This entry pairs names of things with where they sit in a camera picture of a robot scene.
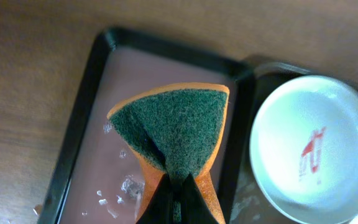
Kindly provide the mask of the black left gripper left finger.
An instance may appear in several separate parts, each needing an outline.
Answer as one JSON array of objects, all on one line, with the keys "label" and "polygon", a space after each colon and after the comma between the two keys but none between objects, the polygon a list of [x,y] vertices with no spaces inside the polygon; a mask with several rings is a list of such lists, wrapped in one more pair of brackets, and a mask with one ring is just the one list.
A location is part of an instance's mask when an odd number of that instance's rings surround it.
[{"label": "black left gripper left finger", "polygon": [[170,178],[164,174],[137,224],[172,224],[173,191]]}]

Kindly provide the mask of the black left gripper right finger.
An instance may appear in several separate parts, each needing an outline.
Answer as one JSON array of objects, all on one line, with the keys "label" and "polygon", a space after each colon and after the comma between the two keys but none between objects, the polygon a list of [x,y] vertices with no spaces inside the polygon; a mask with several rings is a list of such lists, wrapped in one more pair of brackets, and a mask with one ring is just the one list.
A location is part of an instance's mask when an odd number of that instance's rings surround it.
[{"label": "black left gripper right finger", "polygon": [[191,174],[185,179],[180,192],[181,222],[183,224],[218,224]]}]

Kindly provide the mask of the white plate with red stain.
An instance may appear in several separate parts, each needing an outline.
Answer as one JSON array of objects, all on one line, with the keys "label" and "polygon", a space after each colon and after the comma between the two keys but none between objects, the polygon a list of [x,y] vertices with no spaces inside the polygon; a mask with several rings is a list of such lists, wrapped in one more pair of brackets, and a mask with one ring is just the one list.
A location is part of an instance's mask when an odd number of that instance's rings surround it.
[{"label": "white plate with red stain", "polygon": [[262,193],[300,223],[358,215],[358,92],[308,75],[275,89],[250,133],[250,163]]}]

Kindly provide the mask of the green and orange sponge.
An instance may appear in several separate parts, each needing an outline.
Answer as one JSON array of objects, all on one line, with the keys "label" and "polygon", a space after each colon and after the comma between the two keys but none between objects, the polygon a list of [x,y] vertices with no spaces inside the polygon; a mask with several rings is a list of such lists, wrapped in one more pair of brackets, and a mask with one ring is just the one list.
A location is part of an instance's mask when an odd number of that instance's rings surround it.
[{"label": "green and orange sponge", "polygon": [[229,88],[175,83],[116,104],[107,117],[139,161],[145,179],[136,222],[164,174],[173,191],[173,223],[181,222],[180,192],[191,174],[209,211],[224,223],[210,170],[222,142]]}]

